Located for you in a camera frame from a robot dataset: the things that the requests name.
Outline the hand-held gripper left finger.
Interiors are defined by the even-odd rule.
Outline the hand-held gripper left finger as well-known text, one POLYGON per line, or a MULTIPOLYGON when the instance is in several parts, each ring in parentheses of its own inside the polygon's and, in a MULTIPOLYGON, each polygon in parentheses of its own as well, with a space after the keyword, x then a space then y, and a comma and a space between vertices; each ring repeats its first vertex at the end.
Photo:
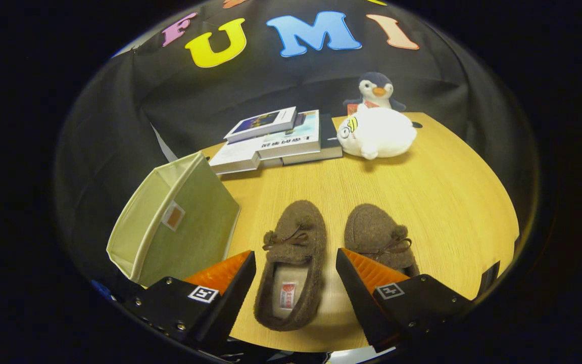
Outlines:
POLYGON ((192 349, 226 343, 256 274, 252 250, 180 280, 163 277, 123 308, 161 336, 192 349))

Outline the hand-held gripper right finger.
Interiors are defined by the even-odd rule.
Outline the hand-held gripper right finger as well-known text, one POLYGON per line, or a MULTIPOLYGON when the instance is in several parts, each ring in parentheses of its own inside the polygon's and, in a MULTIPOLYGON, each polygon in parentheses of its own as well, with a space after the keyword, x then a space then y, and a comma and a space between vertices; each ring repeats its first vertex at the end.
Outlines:
POLYGON ((410 278, 343 247, 336 254, 336 270, 376 352, 432 337, 473 307, 471 300, 430 275, 410 278))

